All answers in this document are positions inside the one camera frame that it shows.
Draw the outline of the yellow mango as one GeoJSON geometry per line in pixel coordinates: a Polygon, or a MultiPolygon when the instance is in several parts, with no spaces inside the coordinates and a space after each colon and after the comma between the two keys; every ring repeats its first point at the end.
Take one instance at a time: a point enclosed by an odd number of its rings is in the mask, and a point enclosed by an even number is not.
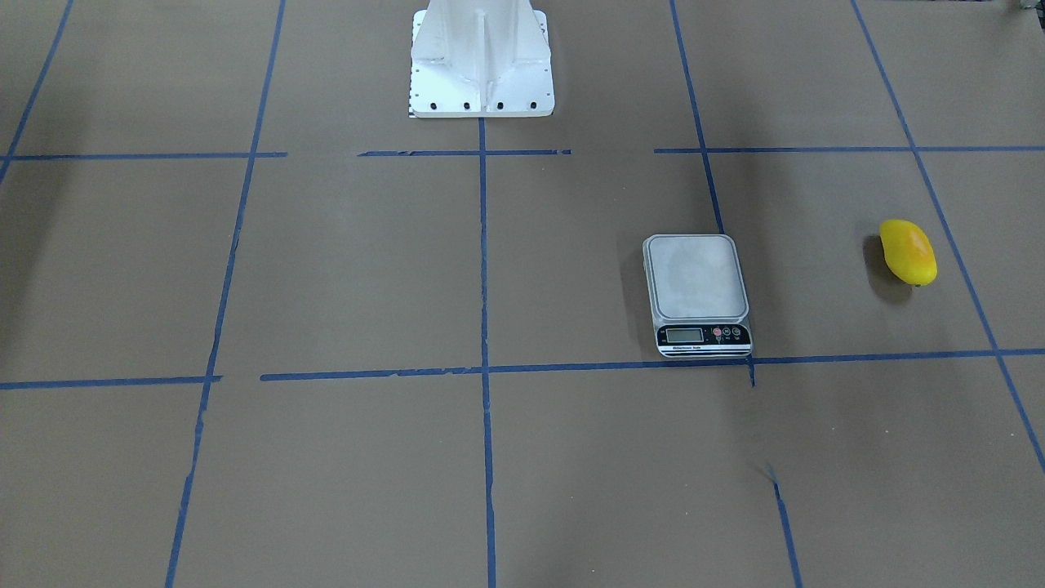
{"type": "Polygon", "coordinates": [[[888,219],[878,225],[886,267],[912,287],[924,287],[938,276],[936,250],[926,232],[910,220],[888,219]]]}

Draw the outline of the silver digital kitchen scale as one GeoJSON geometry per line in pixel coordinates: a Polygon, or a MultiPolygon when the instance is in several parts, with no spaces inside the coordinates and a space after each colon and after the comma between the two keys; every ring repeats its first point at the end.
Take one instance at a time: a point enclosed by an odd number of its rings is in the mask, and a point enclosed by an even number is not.
{"type": "Polygon", "coordinates": [[[725,234],[654,234],[642,246],[658,353],[746,359],[754,350],[735,242],[725,234]]]}

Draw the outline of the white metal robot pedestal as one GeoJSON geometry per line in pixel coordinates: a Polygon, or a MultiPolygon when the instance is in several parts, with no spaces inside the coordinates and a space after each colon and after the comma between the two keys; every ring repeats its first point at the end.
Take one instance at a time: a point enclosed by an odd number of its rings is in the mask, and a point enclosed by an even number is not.
{"type": "Polygon", "coordinates": [[[555,107],[545,11],[530,1],[429,1],[414,11],[408,115],[548,117],[555,107]]]}

